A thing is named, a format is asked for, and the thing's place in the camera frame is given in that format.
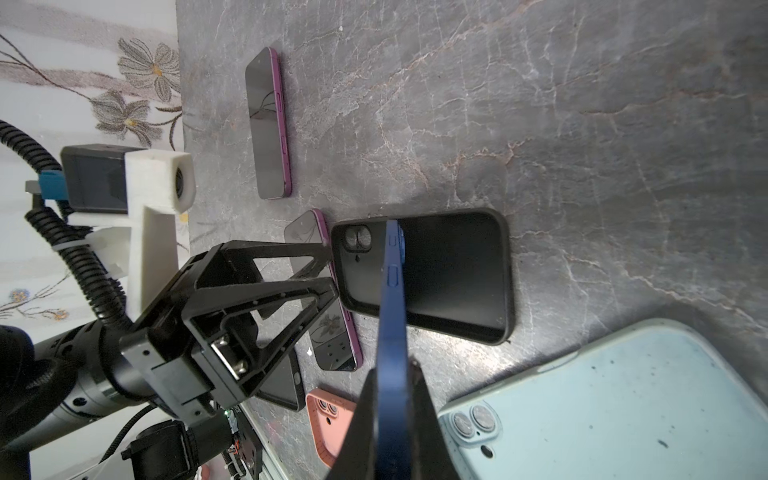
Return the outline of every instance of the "black phone case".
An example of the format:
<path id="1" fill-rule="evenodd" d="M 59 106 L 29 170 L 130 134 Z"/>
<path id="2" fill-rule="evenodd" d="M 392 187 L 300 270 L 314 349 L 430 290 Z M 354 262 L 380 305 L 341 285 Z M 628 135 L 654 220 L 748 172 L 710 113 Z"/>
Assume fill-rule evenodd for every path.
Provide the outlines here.
<path id="1" fill-rule="evenodd" d="M 255 396 L 294 412 L 306 406 L 299 357 L 295 349 L 291 349 L 275 371 L 264 380 Z"/>
<path id="2" fill-rule="evenodd" d="M 509 230 L 504 217 L 488 208 L 335 224 L 331 247 L 344 306 L 379 315 L 389 218 L 399 221 L 406 240 L 408 324 L 488 345 L 504 342 L 515 326 Z M 347 247 L 349 227 L 368 228 L 367 251 Z"/>

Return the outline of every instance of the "gray marble countertop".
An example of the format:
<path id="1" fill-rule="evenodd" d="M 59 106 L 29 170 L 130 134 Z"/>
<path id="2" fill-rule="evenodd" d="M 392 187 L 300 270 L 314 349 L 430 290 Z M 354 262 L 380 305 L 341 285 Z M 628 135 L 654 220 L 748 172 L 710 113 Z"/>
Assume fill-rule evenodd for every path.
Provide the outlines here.
<path id="1" fill-rule="evenodd" d="M 640 319 L 702 333 L 768 399 L 768 10 L 760 0 L 179 0 L 193 251 L 330 222 L 492 207 L 517 326 L 489 347 L 409 329 L 436 408 Z M 293 196 L 256 191 L 244 71 L 280 53 Z M 264 266 L 288 276 L 285 260 Z M 287 322 L 259 321 L 266 338 Z M 355 400 L 366 362 L 309 391 Z M 256 417 L 292 478 L 323 478 L 306 411 Z"/>

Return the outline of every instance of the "smartphone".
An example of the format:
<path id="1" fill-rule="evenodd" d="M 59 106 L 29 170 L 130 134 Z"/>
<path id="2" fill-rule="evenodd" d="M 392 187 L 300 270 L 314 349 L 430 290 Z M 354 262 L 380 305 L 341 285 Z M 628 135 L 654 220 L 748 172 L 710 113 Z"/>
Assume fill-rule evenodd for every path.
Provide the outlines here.
<path id="1" fill-rule="evenodd" d="M 445 405 L 462 480 L 765 478 L 768 408 L 698 333 L 649 319 Z"/>
<path id="2" fill-rule="evenodd" d="M 330 243 L 323 212 L 316 208 L 295 219 L 283 231 L 283 236 L 286 243 Z M 291 257 L 291 269 L 298 272 L 309 261 L 309 258 Z M 326 267 L 319 276 L 333 276 L 333 270 Z M 302 300 L 302 303 L 306 307 L 311 300 Z M 310 340 L 317 365 L 323 370 L 354 372 L 362 365 L 355 323 L 341 302 L 335 302 L 312 325 Z"/>
<path id="3" fill-rule="evenodd" d="M 402 265 L 408 324 L 488 345 L 515 325 L 509 231 L 488 208 L 393 217 L 405 240 Z M 331 229 L 339 298 L 353 312 L 378 316 L 386 217 Z"/>
<path id="4" fill-rule="evenodd" d="M 274 48 L 266 47 L 248 64 L 245 86 L 259 197 L 288 197 L 291 181 L 283 81 Z"/>
<path id="5" fill-rule="evenodd" d="M 306 394 L 306 412 L 310 417 L 317 456 L 328 468 L 333 467 L 352 423 L 355 403 L 314 389 Z"/>

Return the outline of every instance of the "embroidered flower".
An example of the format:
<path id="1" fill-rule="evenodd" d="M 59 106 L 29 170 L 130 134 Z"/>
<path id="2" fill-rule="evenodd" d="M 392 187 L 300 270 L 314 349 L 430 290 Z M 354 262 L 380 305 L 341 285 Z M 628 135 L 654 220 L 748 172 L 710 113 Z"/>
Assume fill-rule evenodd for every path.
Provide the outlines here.
<path id="1" fill-rule="evenodd" d="M 62 309 L 47 310 L 46 313 L 48 314 L 46 315 L 48 318 L 52 318 L 56 322 L 61 322 L 69 316 L 69 312 Z"/>
<path id="2" fill-rule="evenodd" d="M 125 132 L 133 132 L 142 147 L 152 146 L 152 140 L 159 140 L 163 130 L 147 123 L 149 100 L 125 103 L 123 96 L 114 90 L 101 94 L 91 100 L 94 116 L 99 120 L 96 128 L 115 134 L 123 140 Z"/>
<path id="3" fill-rule="evenodd" d="M 29 290 L 18 288 L 13 290 L 11 294 L 8 295 L 8 298 L 10 298 L 13 303 L 21 303 L 29 298 Z"/>
<path id="4" fill-rule="evenodd" d="M 161 43 L 152 55 L 147 44 L 138 38 L 121 38 L 118 47 L 126 54 L 120 57 L 118 67 L 128 83 L 136 88 L 154 84 L 157 96 L 166 103 L 170 101 L 171 89 L 181 92 L 178 52 Z"/>

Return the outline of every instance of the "light blue phone case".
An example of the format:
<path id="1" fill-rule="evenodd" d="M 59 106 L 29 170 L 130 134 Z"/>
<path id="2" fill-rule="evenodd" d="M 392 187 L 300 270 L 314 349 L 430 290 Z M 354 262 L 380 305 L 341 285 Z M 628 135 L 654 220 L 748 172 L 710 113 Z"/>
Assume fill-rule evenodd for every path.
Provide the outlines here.
<path id="1" fill-rule="evenodd" d="M 768 478 L 768 409 L 691 328 L 650 319 L 450 402 L 463 480 Z"/>

